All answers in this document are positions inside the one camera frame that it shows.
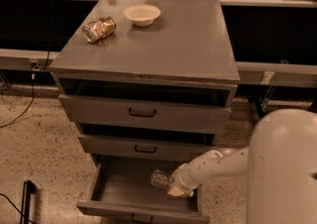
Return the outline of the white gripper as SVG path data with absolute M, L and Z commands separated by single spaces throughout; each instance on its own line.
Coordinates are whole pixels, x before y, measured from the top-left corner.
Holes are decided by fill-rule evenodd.
M 183 164 L 172 173 L 174 182 L 167 190 L 169 195 L 174 197 L 191 197 L 194 194 L 194 190 L 198 187 L 199 183 L 191 177 L 189 172 L 189 164 Z

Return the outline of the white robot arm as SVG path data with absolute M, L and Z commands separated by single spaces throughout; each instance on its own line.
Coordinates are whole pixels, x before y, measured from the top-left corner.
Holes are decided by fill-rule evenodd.
M 317 224 L 317 114 L 265 115 L 250 144 L 230 155 L 209 151 L 172 175 L 167 193 L 192 195 L 214 176 L 247 177 L 246 224 Z

